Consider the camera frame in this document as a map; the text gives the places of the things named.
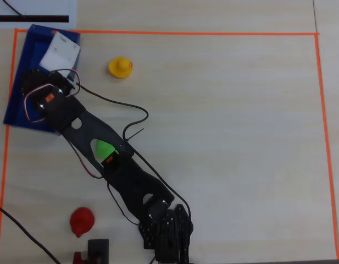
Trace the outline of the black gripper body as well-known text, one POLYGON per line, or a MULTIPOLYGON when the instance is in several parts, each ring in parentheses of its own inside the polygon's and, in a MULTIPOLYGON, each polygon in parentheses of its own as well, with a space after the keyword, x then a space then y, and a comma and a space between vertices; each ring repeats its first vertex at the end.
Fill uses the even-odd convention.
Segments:
POLYGON ((64 96, 77 95, 79 88, 76 88, 68 79, 64 77, 59 71, 54 70, 48 74, 49 82, 60 89, 64 96))

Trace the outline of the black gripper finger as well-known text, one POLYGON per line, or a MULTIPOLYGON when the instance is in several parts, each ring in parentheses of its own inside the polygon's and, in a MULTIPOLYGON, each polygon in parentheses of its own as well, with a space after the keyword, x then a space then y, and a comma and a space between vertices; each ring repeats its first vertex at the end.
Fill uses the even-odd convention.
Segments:
POLYGON ((24 96, 27 96, 27 94, 32 90, 40 86, 46 85, 49 81, 48 73, 37 68, 31 69, 29 72, 23 72, 21 77, 23 80, 21 93, 24 96))

